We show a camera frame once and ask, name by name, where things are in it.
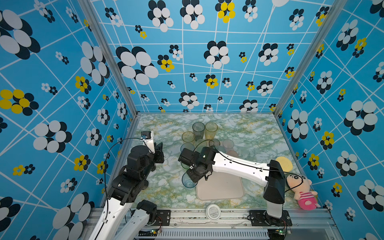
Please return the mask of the light green short glass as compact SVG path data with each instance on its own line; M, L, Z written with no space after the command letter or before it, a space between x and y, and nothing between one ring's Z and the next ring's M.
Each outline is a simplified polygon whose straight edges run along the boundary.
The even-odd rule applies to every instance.
M207 146L207 141L206 140L203 140L203 139L199 139L196 141L196 150L199 151L200 149L202 149L203 147L206 147Z

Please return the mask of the blue short glass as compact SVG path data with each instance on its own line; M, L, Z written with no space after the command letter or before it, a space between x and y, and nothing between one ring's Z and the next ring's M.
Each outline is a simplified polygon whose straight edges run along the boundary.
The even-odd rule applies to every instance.
M184 149L187 149L189 151L194 151L195 146L191 143L184 143L184 144L182 144L180 151L182 152Z

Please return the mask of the small grey glass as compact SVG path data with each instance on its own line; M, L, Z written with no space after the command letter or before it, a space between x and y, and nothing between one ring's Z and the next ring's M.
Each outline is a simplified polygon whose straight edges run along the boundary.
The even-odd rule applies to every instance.
M221 142L217 139L212 139L208 141L208 144L211 148L217 148L221 146Z

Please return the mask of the pink dotted glass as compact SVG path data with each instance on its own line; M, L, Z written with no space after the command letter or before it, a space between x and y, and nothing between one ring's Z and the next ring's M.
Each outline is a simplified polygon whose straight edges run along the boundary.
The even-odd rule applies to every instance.
M238 154L236 151L234 151L234 150L229 150L229 151L227 151L227 154L228 154L229 156L232 156L232 157L235 157L235 158L238 158L238 157L239 157L239 154Z

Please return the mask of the clear dotted glass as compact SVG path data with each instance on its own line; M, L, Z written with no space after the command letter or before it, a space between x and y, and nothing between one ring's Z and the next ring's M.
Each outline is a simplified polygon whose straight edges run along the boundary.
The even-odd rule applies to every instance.
M234 149L234 142L230 139L225 139L222 141L222 146L226 149L226 151L232 151Z

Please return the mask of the teal glass lowest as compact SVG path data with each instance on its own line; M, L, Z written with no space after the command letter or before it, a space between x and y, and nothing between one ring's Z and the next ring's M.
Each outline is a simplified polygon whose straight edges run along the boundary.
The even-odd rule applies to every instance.
M215 146L215 149L220 151L220 152L222 152L222 153L224 153L224 154L227 152L226 149L223 146Z

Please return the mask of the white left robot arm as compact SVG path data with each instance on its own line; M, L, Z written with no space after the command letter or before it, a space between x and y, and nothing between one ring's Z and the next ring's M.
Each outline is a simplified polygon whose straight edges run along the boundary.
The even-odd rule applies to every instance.
M164 163L163 144L153 145L154 149L150 149L149 144L131 149L127 164L122 167L107 191L106 205L89 237L90 240L133 240L142 228L156 220L157 205L142 200L129 221L118 230L139 193L148 187L147 177L156 169L155 164Z

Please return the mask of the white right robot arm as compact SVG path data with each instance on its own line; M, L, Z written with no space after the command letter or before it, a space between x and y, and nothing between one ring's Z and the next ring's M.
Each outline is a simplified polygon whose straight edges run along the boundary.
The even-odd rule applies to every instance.
M227 155L213 148L204 147L201 152L183 149L178 161L190 167L187 175L197 183L207 173L225 173L250 180L264 188L267 202L266 214L280 219L285 203L286 175L279 162L256 163Z

